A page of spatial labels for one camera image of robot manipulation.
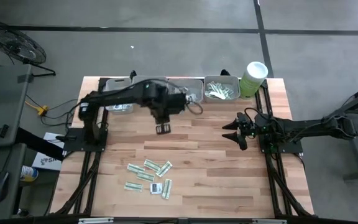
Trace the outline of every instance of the wooden table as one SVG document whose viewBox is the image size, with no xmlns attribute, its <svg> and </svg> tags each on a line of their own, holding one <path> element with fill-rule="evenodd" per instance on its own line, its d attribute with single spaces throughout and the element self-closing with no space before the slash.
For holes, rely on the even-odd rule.
<svg viewBox="0 0 358 224">
<path fill-rule="evenodd" d="M 79 98 L 96 90 L 99 79 L 84 77 Z M 274 115 L 291 119 L 283 79 L 267 81 Z M 233 121 L 237 112 L 256 107 L 255 99 L 202 105 L 202 115 L 186 111 L 171 116 L 172 133 L 161 136 L 155 134 L 154 119 L 147 108 L 136 105 L 132 114 L 109 115 L 108 145 L 99 166 L 92 216 L 274 217 L 265 159 L 257 140 L 247 138 L 248 149 L 241 151 L 236 143 L 221 136 L 233 132 L 221 127 Z M 73 127 L 82 126 L 76 115 Z M 63 161 L 51 212 L 62 207 L 78 185 L 83 156 L 83 152 L 75 152 Z M 301 162 L 292 154 L 282 157 L 289 189 L 305 209 L 313 213 Z M 128 163 L 142 166 L 145 159 L 173 164 L 162 178 L 156 176 L 155 179 L 162 183 L 172 179 L 168 200 L 151 195 L 150 182 L 136 179 L 135 174 L 126 169 Z M 124 190 L 126 181 L 143 184 L 143 192 Z M 284 211 L 280 190 L 278 195 Z M 85 201 L 83 197 L 81 210 Z"/>
</svg>

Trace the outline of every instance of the white lid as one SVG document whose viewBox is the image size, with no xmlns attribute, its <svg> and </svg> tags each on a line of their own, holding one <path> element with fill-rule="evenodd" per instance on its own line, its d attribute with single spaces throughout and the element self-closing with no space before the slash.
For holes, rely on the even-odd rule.
<svg viewBox="0 0 358 224">
<path fill-rule="evenodd" d="M 260 62 L 251 62 L 247 66 L 247 73 L 257 79 L 266 78 L 269 70 Z"/>
</svg>

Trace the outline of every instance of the wood plank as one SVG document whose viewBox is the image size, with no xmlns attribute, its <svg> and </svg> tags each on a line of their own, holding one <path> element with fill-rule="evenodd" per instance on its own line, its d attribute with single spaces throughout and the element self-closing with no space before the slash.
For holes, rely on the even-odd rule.
<svg viewBox="0 0 358 224">
<path fill-rule="evenodd" d="M 99 79 L 84 77 L 79 97 L 96 90 Z M 284 81 L 277 78 L 267 81 L 274 115 L 291 118 Z M 164 135 L 155 134 L 155 121 L 147 108 L 135 105 L 131 114 L 109 114 L 108 142 L 100 160 L 92 216 L 272 218 L 265 157 L 258 139 L 247 138 L 248 149 L 241 151 L 235 142 L 221 136 L 234 132 L 221 128 L 232 122 L 237 112 L 243 112 L 246 107 L 255 108 L 255 99 L 238 99 L 228 104 L 202 103 L 202 106 L 204 113 L 199 116 L 189 111 L 171 116 L 172 132 Z M 82 127 L 77 111 L 72 126 Z M 253 118 L 256 112 L 249 110 L 249 115 Z M 75 152 L 63 161 L 51 212 L 62 207 L 76 189 L 83 157 L 83 152 Z M 291 154 L 282 157 L 288 188 L 313 213 L 301 162 Z M 128 163 L 143 166 L 145 159 L 161 165 L 166 161 L 173 164 L 163 177 L 155 176 L 155 182 L 160 183 L 172 179 L 168 200 L 151 195 L 150 182 L 139 180 L 127 170 Z M 143 191 L 125 190 L 127 181 L 142 184 Z M 277 193 L 283 208 L 281 190 Z M 82 208 L 86 198 L 83 197 Z"/>
</svg>

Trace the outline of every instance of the gray floor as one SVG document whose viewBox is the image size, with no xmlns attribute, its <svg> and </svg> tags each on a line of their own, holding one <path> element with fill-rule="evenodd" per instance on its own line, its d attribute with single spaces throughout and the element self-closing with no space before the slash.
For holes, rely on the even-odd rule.
<svg viewBox="0 0 358 224">
<path fill-rule="evenodd" d="M 260 0 L 268 29 L 358 30 L 358 1 Z M 101 27 L 257 28 L 251 0 L 0 0 L 0 21 L 14 25 Z M 85 75 L 205 76 L 223 68 L 241 76 L 246 65 L 263 61 L 257 34 L 125 32 L 27 32 L 47 52 L 46 67 L 57 77 L 37 78 L 29 95 L 57 105 L 76 98 Z M 284 78 L 294 119 L 316 119 L 338 108 L 358 91 L 358 36 L 268 35 L 274 75 Z M 9 65 L 0 53 L 0 65 Z M 55 114 L 69 109 L 60 108 Z M 25 108 L 21 125 L 43 136 L 47 128 Z M 358 221 L 358 182 L 349 144 L 332 138 L 308 138 L 306 175 L 315 213 Z M 43 172 L 45 184 L 27 189 L 23 199 L 32 215 L 44 213 L 57 178 Z"/>
</svg>

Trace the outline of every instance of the paper money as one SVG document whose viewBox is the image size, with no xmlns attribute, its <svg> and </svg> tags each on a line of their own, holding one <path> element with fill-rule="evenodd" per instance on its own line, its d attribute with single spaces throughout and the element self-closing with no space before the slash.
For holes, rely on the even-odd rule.
<svg viewBox="0 0 358 224">
<path fill-rule="evenodd" d="M 161 167 L 161 169 L 155 173 L 157 176 L 162 177 L 166 172 L 168 172 L 169 169 L 171 169 L 172 164 L 167 161 L 164 166 Z"/>
<path fill-rule="evenodd" d="M 166 179 L 164 188 L 162 190 L 162 195 L 161 195 L 163 198 L 165 198 L 165 199 L 169 198 L 169 195 L 171 192 L 171 187 L 172 187 L 172 180 Z"/>
<path fill-rule="evenodd" d="M 140 180 L 146 180 L 146 181 L 150 181 L 153 182 L 154 181 L 154 175 L 153 174 L 148 174 L 145 172 L 138 172 L 137 173 L 137 178 Z"/>
<path fill-rule="evenodd" d="M 135 172 L 135 173 L 144 172 L 144 170 L 145 170 L 144 168 L 139 167 L 139 166 L 134 165 L 134 164 L 128 164 L 127 169 L 132 171 L 132 172 Z"/>
<path fill-rule="evenodd" d="M 146 166 L 147 168 L 150 168 L 156 172 L 158 172 L 160 170 L 160 166 L 158 164 L 156 164 L 155 162 L 146 159 L 144 161 L 144 166 Z"/>
<path fill-rule="evenodd" d="M 126 190 L 135 190 L 138 192 L 142 192 L 143 189 L 143 185 L 142 184 L 135 184 L 135 183 L 131 183 L 131 182 L 126 182 L 124 189 Z"/>
</svg>

